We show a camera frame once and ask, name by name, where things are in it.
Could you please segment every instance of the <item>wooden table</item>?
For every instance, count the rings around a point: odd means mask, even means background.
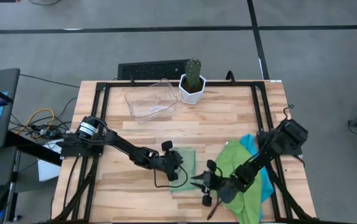
[[[72,129],[78,127],[84,116],[91,114],[95,85],[97,82],[82,82],[74,111]],[[285,117],[287,106],[282,82],[265,81],[274,126]],[[124,94],[140,87],[113,87],[108,99],[106,122],[121,137],[137,146],[146,146],[161,151],[161,143],[172,140],[177,147],[196,149],[197,173],[206,169],[206,161],[215,159],[225,142],[240,139],[258,131],[252,92],[249,87],[206,87],[203,99],[197,105],[182,103],[178,88],[174,88],[178,102],[174,113],[163,118],[138,124],[130,116]],[[258,92],[264,127],[267,127],[261,94]],[[63,207],[68,176],[75,158],[63,161],[52,206],[56,217]],[[292,156],[281,157],[289,192],[309,215],[315,216],[310,190],[303,164]],[[74,170],[67,199],[77,188],[81,159]],[[164,174],[157,172],[160,185],[168,184]],[[282,195],[277,191],[281,216],[285,216]],[[83,217],[85,192],[80,203],[79,218]],[[157,189],[153,183],[153,171],[138,167],[128,156],[107,146],[100,158],[95,184],[90,222],[206,222],[210,208],[201,204],[199,190],[170,193],[169,189]],[[262,204],[263,221],[274,221],[270,199]],[[220,206],[211,222],[235,222],[230,210]]]

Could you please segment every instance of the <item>clear plastic container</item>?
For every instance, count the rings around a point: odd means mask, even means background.
[[[124,97],[131,116],[138,123],[145,123],[173,112],[178,100],[167,79],[139,90],[128,91]]]

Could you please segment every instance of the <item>white hexagonal planter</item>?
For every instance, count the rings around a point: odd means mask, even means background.
[[[199,100],[202,98],[203,96],[203,92],[204,92],[204,87],[206,86],[206,79],[203,78],[203,76],[200,75],[200,78],[203,82],[203,87],[202,90],[196,93],[188,93],[183,87],[181,87],[181,84],[184,80],[184,78],[186,77],[186,74],[181,75],[181,79],[179,80],[179,94],[181,95],[181,99],[183,101],[183,103],[187,103],[189,105],[195,105],[196,103],[199,102]]]

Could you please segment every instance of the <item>green cactus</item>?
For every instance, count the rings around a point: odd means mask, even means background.
[[[192,58],[186,64],[186,86],[188,87],[188,92],[194,93],[199,91],[201,67],[201,61],[196,58]]]

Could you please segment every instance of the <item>blue towel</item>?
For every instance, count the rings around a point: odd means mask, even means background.
[[[247,134],[243,136],[240,140],[240,143],[245,146],[245,148],[254,156],[257,153],[257,149],[254,146],[254,138],[251,134]],[[274,192],[274,188],[272,188],[271,181],[268,177],[267,170],[262,168],[260,170],[261,173],[261,202],[265,201],[265,199],[269,198]],[[263,218],[263,212],[260,212],[260,220]]]

